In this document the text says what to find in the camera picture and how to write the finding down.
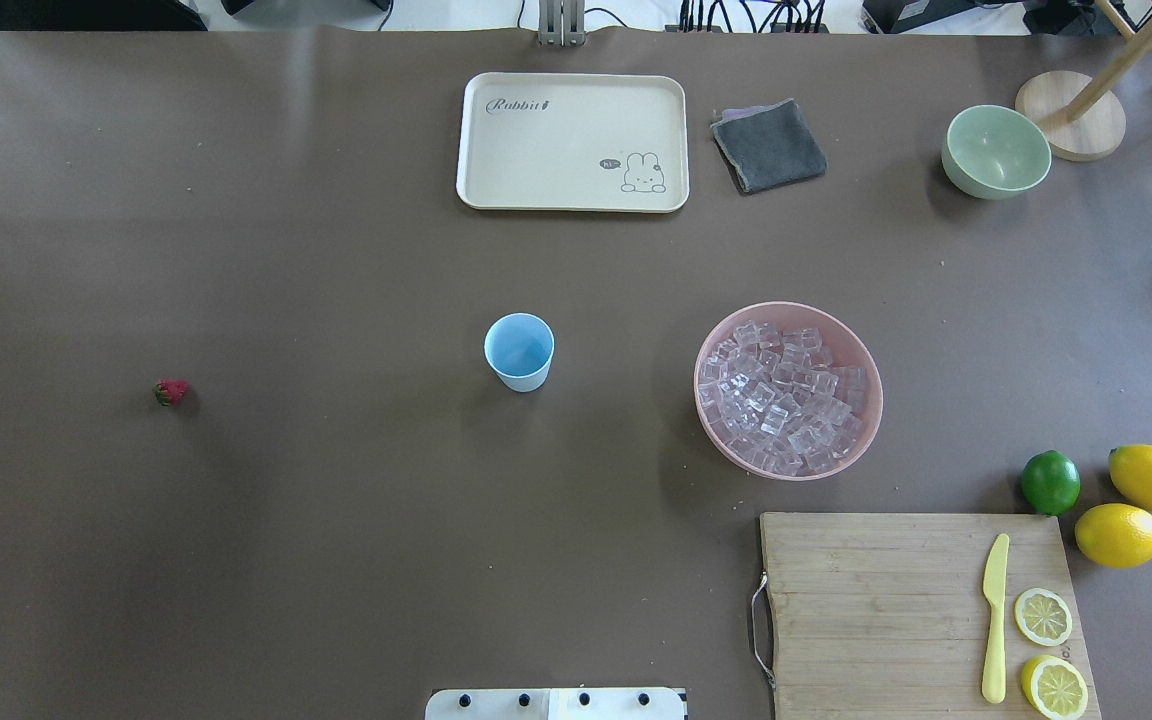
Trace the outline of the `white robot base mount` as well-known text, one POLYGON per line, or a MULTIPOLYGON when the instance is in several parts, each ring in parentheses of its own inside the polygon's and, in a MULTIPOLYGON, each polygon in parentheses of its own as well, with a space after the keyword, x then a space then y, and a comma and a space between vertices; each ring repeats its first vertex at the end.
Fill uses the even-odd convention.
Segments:
POLYGON ((444 689, 425 719, 687 719, 685 689, 649 687, 444 689))

